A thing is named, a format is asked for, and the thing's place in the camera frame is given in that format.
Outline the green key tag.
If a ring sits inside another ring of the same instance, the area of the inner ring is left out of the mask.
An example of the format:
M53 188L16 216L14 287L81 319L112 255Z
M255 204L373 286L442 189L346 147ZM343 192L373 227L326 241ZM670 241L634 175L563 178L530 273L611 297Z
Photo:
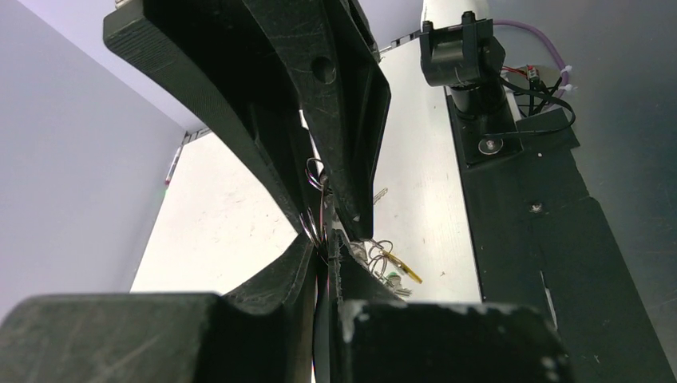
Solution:
M385 282L387 286L399 288L402 284L402 277L399 273L393 271L385 277Z

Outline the yellow key tag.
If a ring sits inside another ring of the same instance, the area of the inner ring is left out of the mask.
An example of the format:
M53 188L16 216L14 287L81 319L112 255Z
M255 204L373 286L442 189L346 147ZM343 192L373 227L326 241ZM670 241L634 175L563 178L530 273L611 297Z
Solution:
M382 252L383 256L385 259L398 271L401 272L402 274L408 276L410 279L412 279L414 282L417 284L422 284L423 281L422 279L406 264L404 263L400 258L398 258L396 255L389 251L383 251Z

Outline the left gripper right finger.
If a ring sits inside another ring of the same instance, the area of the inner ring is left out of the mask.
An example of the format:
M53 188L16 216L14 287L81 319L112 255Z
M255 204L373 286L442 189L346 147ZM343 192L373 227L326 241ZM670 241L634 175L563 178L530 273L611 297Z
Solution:
M534 309L405 302L357 263L346 236L327 246L329 382L571 382L556 331Z

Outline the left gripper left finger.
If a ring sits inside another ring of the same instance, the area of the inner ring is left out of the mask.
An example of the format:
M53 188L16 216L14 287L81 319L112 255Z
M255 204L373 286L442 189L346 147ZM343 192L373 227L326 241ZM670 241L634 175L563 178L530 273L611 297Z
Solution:
M308 382L315 251L227 294L43 295L1 326L4 382Z

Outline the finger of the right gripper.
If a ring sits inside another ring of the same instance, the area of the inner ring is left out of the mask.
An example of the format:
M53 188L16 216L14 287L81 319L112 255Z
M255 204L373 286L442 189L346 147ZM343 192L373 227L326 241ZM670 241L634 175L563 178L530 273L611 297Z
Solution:
M295 89L242 1L131 1L103 21L105 46L170 93L237 156L294 229L315 201Z
M357 1L247 1L279 56L349 238L374 232L373 187L390 105L378 45Z

